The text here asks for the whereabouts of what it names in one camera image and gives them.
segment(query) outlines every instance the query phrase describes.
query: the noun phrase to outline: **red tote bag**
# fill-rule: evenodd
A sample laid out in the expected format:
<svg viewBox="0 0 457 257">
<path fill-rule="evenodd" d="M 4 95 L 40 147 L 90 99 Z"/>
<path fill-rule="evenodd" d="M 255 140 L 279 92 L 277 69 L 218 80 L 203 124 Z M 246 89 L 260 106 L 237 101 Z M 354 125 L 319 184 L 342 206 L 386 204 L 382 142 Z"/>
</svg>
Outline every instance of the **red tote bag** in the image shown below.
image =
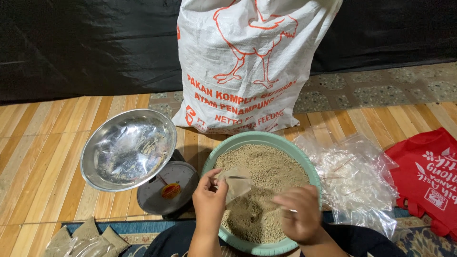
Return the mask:
<svg viewBox="0 0 457 257">
<path fill-rule="evenodd" d="M 398 206 L 417 217 L 426 212 L 435 234 L 457 241 L 457 140 L 439 128 L 399 142 L 386 154 L 400 166 L 391 170 Z"/>
</svg>

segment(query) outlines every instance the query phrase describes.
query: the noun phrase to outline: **hand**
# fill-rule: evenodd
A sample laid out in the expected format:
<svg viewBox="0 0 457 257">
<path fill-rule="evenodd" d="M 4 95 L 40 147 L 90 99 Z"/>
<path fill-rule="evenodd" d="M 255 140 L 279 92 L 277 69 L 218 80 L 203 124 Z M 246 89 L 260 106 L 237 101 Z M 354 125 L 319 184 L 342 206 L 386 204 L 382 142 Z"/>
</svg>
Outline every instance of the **hand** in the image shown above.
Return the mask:
<svg viewBox="0 0 457 257">
<path fill-rule="evenodd" d="M 205 173 L 192 195 L 197 226 L 201 225 L 207 231 L 219 231 L 225 211 L 225 198 L 229 186 L 225 180 L 214 178 L 221 170 L 218 168 Z"/>
<path fill-rule="evenodd" d="M 321 212 L 315 186 L 293 187 L 275 196 L 273 202 L 284 208 L 282 230 L 288 238 L 302 246 L 317 243 L 325 231 L 320 225 Z"/>
</svg>

